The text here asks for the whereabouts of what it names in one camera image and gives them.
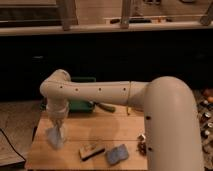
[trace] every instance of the wooden tabletop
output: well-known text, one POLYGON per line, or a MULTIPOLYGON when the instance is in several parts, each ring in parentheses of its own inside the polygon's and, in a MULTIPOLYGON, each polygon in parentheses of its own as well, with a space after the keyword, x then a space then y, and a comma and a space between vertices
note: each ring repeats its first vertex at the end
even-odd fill
POLYGON ((45 130, 51 122, 44 114, 29 151, 26 169, 35 170, 147 170, 147 159, 137 151, 137 137, 144 133, 143 113, 116 106, 115 113, 98 107, 91 114, 70 114, 65 120, 68 138, 63 148, 54 150, 46 141, 45 130), (106 151, 125 144, 129 158, 110 166, 105 153, 81 161, 79 149, 101 139, 106 151))

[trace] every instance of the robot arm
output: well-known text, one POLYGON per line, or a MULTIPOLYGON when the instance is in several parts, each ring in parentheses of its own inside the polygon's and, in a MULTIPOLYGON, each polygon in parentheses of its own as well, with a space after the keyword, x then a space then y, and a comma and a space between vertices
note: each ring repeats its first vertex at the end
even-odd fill
POLYGON ((67 112, 68 99, 128 105, 144 110, 150 171, 203 171, 195 99, 181 80, 161 77, 150 83, 73 83, 55 71, 40 87, 49 113, 67 112))

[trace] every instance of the green object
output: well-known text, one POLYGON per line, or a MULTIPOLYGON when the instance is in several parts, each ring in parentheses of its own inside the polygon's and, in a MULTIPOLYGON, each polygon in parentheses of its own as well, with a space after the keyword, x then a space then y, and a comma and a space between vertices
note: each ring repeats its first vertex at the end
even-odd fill
MULTIPOLYGON (((72 82, 96 82, 94 77, 72 77, 72 82)), ((69 103, 70 113, 92 113, 95 104, 85 100, 70 100, 69 103)))
POLYGON ((95 103, 98 107, 100 107, 101 109, 103 110, 106 110, 108 112, 115 112, 116 108, 114 106, 109 106, 109 105, 106 105, 106 104, 102 104, 102 103, 95 103))
POLYGON ((71 113, 92 113, 94 107, 93 102, 83 100, 70 100, 69 103, 71 113))

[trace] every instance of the white cylinder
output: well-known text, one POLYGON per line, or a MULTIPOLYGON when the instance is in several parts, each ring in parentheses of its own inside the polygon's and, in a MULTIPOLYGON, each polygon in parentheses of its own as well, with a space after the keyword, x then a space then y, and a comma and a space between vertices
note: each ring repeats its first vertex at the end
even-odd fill
POLYGON ((194 96, 173 77, 148 84, 144 97, 149 171, 203 171, 194 96))

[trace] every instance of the small hole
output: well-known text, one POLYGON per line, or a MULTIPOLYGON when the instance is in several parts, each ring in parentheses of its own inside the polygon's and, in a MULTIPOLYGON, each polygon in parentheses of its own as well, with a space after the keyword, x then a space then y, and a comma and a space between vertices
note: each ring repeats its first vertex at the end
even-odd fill
POLYGON ((151 116, 146 116, 146 120, 151 120, 151 116))
POLYGON ((151 147, 148 147, 148 150, 149 150, 149 151, 153 151, 153 149, 152 149, 151 147))

